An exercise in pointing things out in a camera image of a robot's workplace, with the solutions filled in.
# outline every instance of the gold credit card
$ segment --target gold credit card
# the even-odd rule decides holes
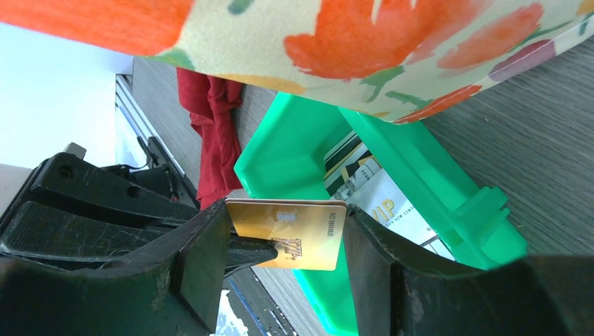
[[[344,202],[228,199],[227,210],[242,237],[276,242],[279,255],[260,267],[298,270],[336,268],[345,226]]]

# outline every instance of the orange flower print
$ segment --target orange flower print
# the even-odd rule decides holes
[[[442,112],[445,109],[448,109],[458,103],[463,102],[464,100],[474,96],[475,94],[481,91],[480,85],[468,85],[464,86],[454,92],[448,93],[445,96],[439,97],[432,101],[429,105],[425,108],[422,108],[412,114],[407,115],[406,117],[402,117],[394,123],[396,124],[404,124],[404,123],[413,123],[415,121],[419,121],[421,119],[428,118],[433,116],[439,112]]]
[[[315,33],[287,36],[296,67],[322,78],[365,78],[431,56],[493,0],[322,0]]]
[[[540,3],[520,7],[485,25],[438,62],[442,69],[460,70],[476,67],[506,54],[539,30],[544,9]]]
[[[138,56],[175,45],[194,0],[0,1],[0,21]]]
[[[583,0],[577,10],[577,15],[584,15],[594,12],[594,0]]]

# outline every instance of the green leaf print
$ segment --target green leaf print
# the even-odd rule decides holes
[[[246,9],[254,2],[254,0],[233,0],[227,9],[233,15],[239,15],[246,11]]]
[[[588,28],[588,23],[590,22],[590,19],[593,16],[594,16],[594,12],[587,14],[586,17],[581,22],[581,24],[579,25],[579,35],[580,36],[583,36],[586,33],[586,28]]]
[[[382,92],[382,89],[384,88],[384,85],[386,85],[386,83],[390,82],[392,79],[396,78],[398,75],[401,75],[403,73],[404,67],[396,66],[394,68],[383,69],[381,71],[374,73],[373,75],[369,75],[361,79],[361,82],[359,82],[359,84],[366,84],[373,86],[375,88],[373,89],[373,94],[371,95],[371,97],[369,97],[365,102],[373,102],[375,98],[378,97],[380,92]]]
[[[545,34],[554,32],[555,30],[561,29],[561,28],[567,26],[570,23],[572,23],[572,22],[571,21],[567,21],[567,22],[564,22],[562,24],[558,24],[558,25],[556,25],[556,26],[554,26],[552,28],[545,29],[545,30],[541,30],[541,27],[539,27],[534,33],[530,34],[527,38],[524,38],[524,40],[522,42],[518,43],[515,47],[513,47],[510,51],[508,51],[508,53],[514,51],[515,49],[517,49],[517,48],[519,48],[521,46],[523,46],[524,44],[526,44],[526,42],[528,42],[528,41],[530,41],[532,39],[535,39],[535,38],[540,37],[540,36],[543,36]]]
[[[180,67],[180,68],[195,70],[194,64],[192,64],[192,61],[191,61],[190,57],[188,57],[188,54],[186,54],[185,51],[183,51],[182,49],[179,49],[179,48],[173,48],[173,49],[166,51],[160,55],[147,57],[147,58],[149,58],[151,60],[156,60],[156,61],[160,61],[160,62],[173,64],[174,66]]]
[[[423,99],[420,99],[419,97],[415,97],[410,94],[400,93],[400,92],[396,92],[396,91],[386,92],[386,97],[399,100],[400,102],[402,102],[402,104],[408,103],[408,104],[415,105],[417,107],[417,109],[419,109],[419,110],[424,109],[430,103],[433,102],[433,99],[423,100]]]

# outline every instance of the credit card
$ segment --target credit card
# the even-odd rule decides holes
[[[365,146],[365,144],[362,143],[359,147],[357,147],[356,150],[354,150],[348,157],[346,157],[344,161],[342,161],[340,165],[332,171],[332,173],[330,173],[329,175],[328,173],[326,173],[326,176],[324,177],[324,187],[326,188],[326,192],[328,192],[328,195],[334,195],[334,193],[340,188],[340,186],[345,183],[342,175],[343,167],[346,167],[347,165],[350,165],[364,158],[368,158],[369,156],[371,156],[371,154],[368,153],[367,146]]]
[[[362,165],[347,181],[346,186],[351,190],[352,193],[362,187],[367,181],[375,175],[367,164]]]
[[[329,150],[324,155],[324,162],[327,162],[331,157],[336,155],[336,153],[339,152],[340,149],[344,147],[347,143],[349,143],[351,139],[353,139],[355,136],[356,134],[354,133],[354,131],[351,131],[349,134],[347,134],[342,140],[340,140],[340,142],[338,142],[331,150]]]
[[[416,244],[436,237],[435,231],[384,169],[353,193],[348,203],[357,204],[381,225]]]
[[[348,157],[349,153],[351,153],[357,146],[361,145],[361,139],[354,132],[347,137],[348,139],[345,138],[339,143],[339,148],[328,152],[324,156],[326,175],[330,174],[342,160]]]
[[[450,259],[451,261],[456,261],[450,250],[448,250],[446,245],[440,239],[433,241],[431,243],[431,248],[433,249],[433,251],[435,251],[436,254],[439,254],[444,258]]]
[[[368,160],[365,161],[365,165],[371,170],[373,175],[377,174],[380,170],[382,170],[382,166],[378,163],[375,157],[370,157]]]
[[[344,149],[343,149],[345,151],[344,153],[341,153],[340,155],[332,157],[332,159],[333,159],[332,162],[330,162],[330,161],[326,162],[326,164],[328,166],[326,167],[326,173],[324,175],[324,179],[327,179],[329,176],[332,176],[332,174],[335,174],[336,172],[340,173],[340,169],[342,167],[344,167],[344,165],[348,165],[348,164],[345,164],[344,162],[346,160],[348,160],[350,157],[352,157],[355,153],[360,152],[361,151],[360,148],[364,148],[365,151],[367,150],[367,147],[365,145],[363,145],[361,142],[355,143],[354,141],[352,141],[351,144],[353,144],[353,145],[356,144],[356,146],[344,147]]]
[[[344,202],[261,201],[228,199],[226,202],[239,236],[276,243],[278,257],[259,264],[259,267],[326,271],[336,268],[347,212]]]
[[[273,199],[273,198],[227,198],[225,203],[274,203],[274,204],[317,204],[317,205],[339,205],[346,207],[343,201],[328,199]]]
[[[370,151],[365,152],[365,155],[362,159],[353,162],[352,164],[348,164],[345,167],[342,168],[342,170],[340,171],[340,173],[343,176],[343,180],[344,181],[349,181],[349,178],[351,176],[354,175],[354,173],[364,164],[367,163],[367,161],[369,160],[374,160],[375,161],[375,157],[373,155],[371,155]]]
[[[330,197],[331,200],[347,201],[352,196],[352,191],[346,184],[341,185],[340,188]]]

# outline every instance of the white wall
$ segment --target white wall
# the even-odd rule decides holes
[[[0,24],[0,163],[36,167],[70,142],[115,163],[115,74],[132,57]]]

